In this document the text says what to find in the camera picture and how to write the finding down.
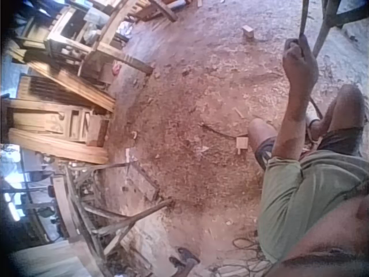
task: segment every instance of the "green t-shirt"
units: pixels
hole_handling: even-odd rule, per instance
[[[301,161],[271,158],[261,196],[261,249],[275,263],[322,216],[357,195],[369,176],[363,158],[321,150]]]

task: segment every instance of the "hand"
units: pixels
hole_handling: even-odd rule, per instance
[[[305,35],[287,39],[283,52],[283,68],[291,85],[291,92],[305,99],[318,81],[318,64]]]

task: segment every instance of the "workshop floor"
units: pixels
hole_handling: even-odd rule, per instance
[[[154,73],[145,77],[124,66],[110,89],[116,97],[106,143],[111,162],[124,162],[126,148],[131,148],[159,185],[159,195],[176,201],[173,209],[136,224],[130,238],[137,265],[158,277],[174,273],[168,258],[176,246],[199,256],[196,276],[210,276],[209,269],[226,259],[254,256],[236,249],[232,241],[253,239],[262,171],[250,149],[237,155],[234,138],[199,124],[234,137],[246,134],[253,118],[278,128],[288,94],[283,45],[299,31],[301,1],[203,3],[197,8],[195,1],[177,12],[175,23],[160,17],[137,24],[123,50],[155,63]],[[310,44],[321,17],[321,2],[310,1]],[[254,28],[254,40],[243,37],[245,24]],[[367,88],[367,28],[364,20],[331,31],[318,58],[320,77],[314,90],[323,110],[343,83]],[[349,38],[353,35],[357,41]],[[132,132],[137,132],[135,140]],[[109,209],[131,215],[154,205],[134,184],[122,190],[126,169],[106,171],[104,177]]]

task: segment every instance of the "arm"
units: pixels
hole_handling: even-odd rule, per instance
[[[305,113],[318,80],[318,65],[307,39],[288,39],[283,68],[290,83],[287,109],[273,147],[272,157],[298,160],[305,140]]]

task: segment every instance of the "dark shorts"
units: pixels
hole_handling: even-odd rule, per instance
[[[348,128],[326,133],[317,150],[330,150],[343,155],[359,156],[363,128]],[[268,160],[272,157],[272,149],[276,137],[271,137],[258,147],[255,158],[265,170]]]

